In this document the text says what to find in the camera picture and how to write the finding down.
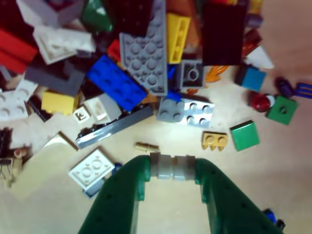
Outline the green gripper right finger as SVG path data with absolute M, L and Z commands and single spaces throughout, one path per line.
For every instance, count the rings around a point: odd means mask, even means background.
M 195 183 L 212 234 L 281 234 L 265 214 L 212 162 L 195 161 Z

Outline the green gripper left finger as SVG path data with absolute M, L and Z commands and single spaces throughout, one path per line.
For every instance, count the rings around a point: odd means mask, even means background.
M 151 179 L 150 157 L 137 156 L 104 182 L 80 234 L 136 234 L 139 202 Z

